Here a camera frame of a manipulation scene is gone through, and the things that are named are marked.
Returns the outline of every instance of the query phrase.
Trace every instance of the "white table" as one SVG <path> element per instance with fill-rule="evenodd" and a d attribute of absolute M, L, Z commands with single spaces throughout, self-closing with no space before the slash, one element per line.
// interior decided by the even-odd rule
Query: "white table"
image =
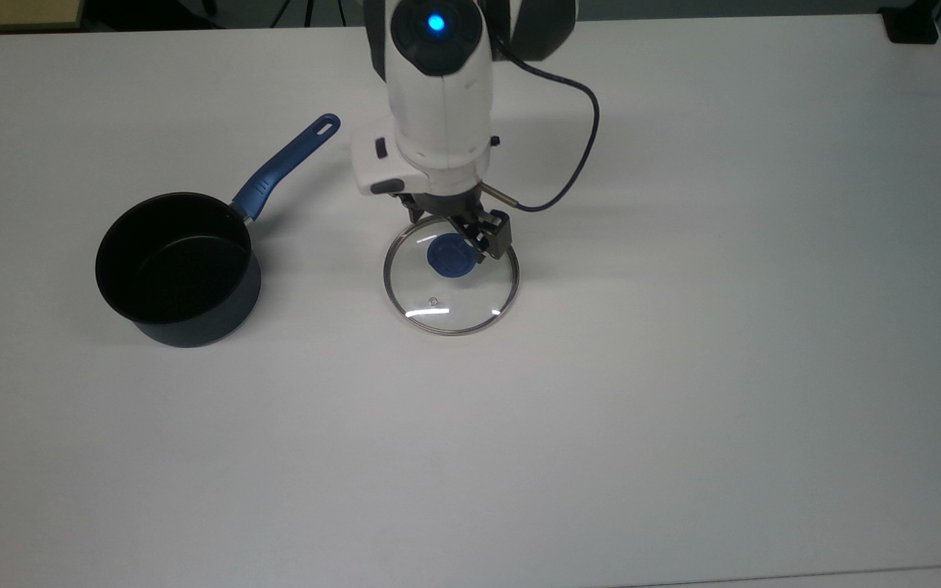
<path fill-rule="evenodd" d="M 717 581 L 706 588 L 941 588 L 941 568 Z"/>
<path fill-rule="evenodd" d="M 359 30 L 0 37 L 0 587 L 560 588 L 941 566 L 941 44 L 878 16 L 583 23 L 578 188 L 485 332 L 404 323 L 355 193 Z M 497 67 L 489 182 L 589 129 Z M 100 238 L 344 127 L 252 226 L 261 300 L 174 350 Z"/>

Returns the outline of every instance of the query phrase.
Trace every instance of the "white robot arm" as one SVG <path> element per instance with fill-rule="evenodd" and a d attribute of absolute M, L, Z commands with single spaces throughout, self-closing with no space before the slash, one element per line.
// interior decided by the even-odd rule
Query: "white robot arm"
<path fill-rule="evenodd" d="M 578 4 L 366 0 L 364 5 L 373 66 L 387 82 L 391 115 L 355 131 L 351 159 L 359 191 L 399 198 L 412 221 L 423 212 L 443 216 L 480 258 L 503 256 L 511 245 L 509 217 L 481 205 L 489 152 L 499 142 L 490 133 L 490 34 L 520 59 L 542 59 L 571 33 Z"/>

